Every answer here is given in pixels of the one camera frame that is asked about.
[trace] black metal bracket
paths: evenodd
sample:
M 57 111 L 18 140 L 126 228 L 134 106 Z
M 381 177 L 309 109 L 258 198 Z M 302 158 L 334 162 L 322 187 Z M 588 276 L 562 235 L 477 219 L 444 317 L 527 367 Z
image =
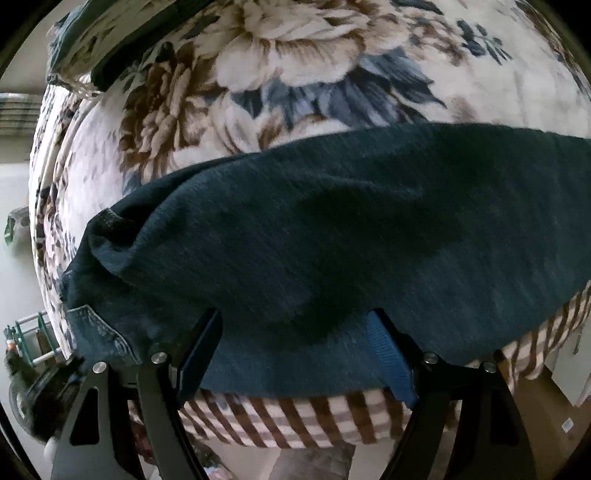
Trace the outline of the black metal bracket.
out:
M 383 310 L 374 311 L 413 372 L 418 400 L 381 480 L 427 479 L 450 402 L 462 401 L 445 480 L 535 480 L 534 458 L 521 416 L 496 363 L 451 365 L 422 352 Z
M 177 410 L 198 390 L 222 329 L 221 315 L 209 309 L 172 355 L 156 352 L 118 372 L 95 364 L 62 431 L 52 480 L 145 480 L 129 423 L 134 393 L 162 478 L 207 480 Z

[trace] flower pattern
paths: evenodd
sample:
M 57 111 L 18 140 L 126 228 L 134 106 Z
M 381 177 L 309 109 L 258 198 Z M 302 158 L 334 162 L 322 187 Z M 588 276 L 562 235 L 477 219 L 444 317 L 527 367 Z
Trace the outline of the flower pattern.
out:
M 512 58 L 476 28 L 421 0 L 216 1 L 178 49 L 165 41 L 122 77 L 138 84 L 120 128 L 125 191 L 312 131 L 426 121 L 421 106 L 446 109 L 417 63 L 430 52 Z
M 544 37 L 546 42 L 548 42 L 548 46 L 554 53 L 556 60 L 567 67 L 573 80 L 579 87 L 579 90 L 583 92 L 588 99 L 591 99 L 589 81 L 581 71 L 581 67 L 577 64 L 572 52 L 563 44 L 560 35 L 556 33 L 544 16 L 523 0 L 517 0 L 513 10 L 517 14 L 524 15 L 532 23 L 534 28 L 542 37 Z

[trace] brown flower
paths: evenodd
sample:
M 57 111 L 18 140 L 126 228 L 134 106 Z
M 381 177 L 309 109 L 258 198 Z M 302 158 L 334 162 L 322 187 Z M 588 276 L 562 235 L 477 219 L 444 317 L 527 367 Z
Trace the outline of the brown flower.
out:
M 166 172 L 172 150 L 197 145 L 207 126 L 204 95 L 219 88 L 209 80 L 212 62 L 196 61 L 193 51 L 187 43 L 169 60 L 154 63 L 125 104 L 121 170 L 139 168 L 143 183 Z
M 215 61 L 217 83 L 255 90 L 278 77 L 289 86 L 334 83 L 362 53 L 404 43 L 408 30 L 389 0 L 235 0 L 217 2 L 219 19 L 194 40 L 200 58 Z

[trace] checkered fabric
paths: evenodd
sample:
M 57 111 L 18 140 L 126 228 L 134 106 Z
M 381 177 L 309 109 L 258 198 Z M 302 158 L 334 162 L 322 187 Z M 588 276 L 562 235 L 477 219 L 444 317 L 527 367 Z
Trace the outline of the checkered fabric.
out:
M 539 376 L 547 355 L 589 317 L 591 281 L 538 330 L 503 348 L 508 385 L 514 391 L 520 376 Z M 470 366 L 478 366 L 475 360 Z M 448 428 L 454 428 L 455 406 L 450 406 Z M 180 410 L 187 434 L 197 439 L 217 438 L 228 444 L 305 448 L 347 443 L 375 443 L 399 439 L 411 412 L 390 390 L 354 392 L 338 397 L 248 398 L 201 390 Z

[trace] dark blue towel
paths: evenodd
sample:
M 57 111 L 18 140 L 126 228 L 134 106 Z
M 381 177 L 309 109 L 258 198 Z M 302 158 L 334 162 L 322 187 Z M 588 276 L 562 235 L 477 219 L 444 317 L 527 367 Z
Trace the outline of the dark blue towel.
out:
M 80 354 L 142 361 L 215 306 L 203 388 L 381 387 L 365 316 L 464 364 L 591 277 L 589 140 L 404 125 L 199 164 L 95 217 L 63 278 Z

